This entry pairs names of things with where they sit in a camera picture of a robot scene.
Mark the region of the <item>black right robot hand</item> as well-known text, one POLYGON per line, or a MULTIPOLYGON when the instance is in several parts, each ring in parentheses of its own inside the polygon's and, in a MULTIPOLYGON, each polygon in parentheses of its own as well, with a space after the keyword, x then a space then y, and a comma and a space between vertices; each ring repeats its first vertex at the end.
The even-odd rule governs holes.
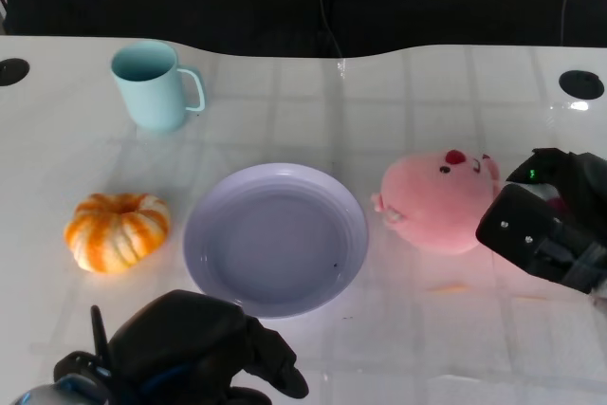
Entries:
POLYGON ((606 160, 535 149, 506 179, 477 240, 526 273, 606 297, 606 160))

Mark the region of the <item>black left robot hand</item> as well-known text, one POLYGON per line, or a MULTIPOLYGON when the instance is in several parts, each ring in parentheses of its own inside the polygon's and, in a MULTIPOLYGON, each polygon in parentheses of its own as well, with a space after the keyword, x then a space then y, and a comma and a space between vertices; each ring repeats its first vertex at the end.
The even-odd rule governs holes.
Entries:
POLYGON ((111 365, 143 404, 268 404, 233 385, 246 372, 294 399, 309 388, 282 336, 241 306, 173 290, 153 300, 110 339, 111 365))

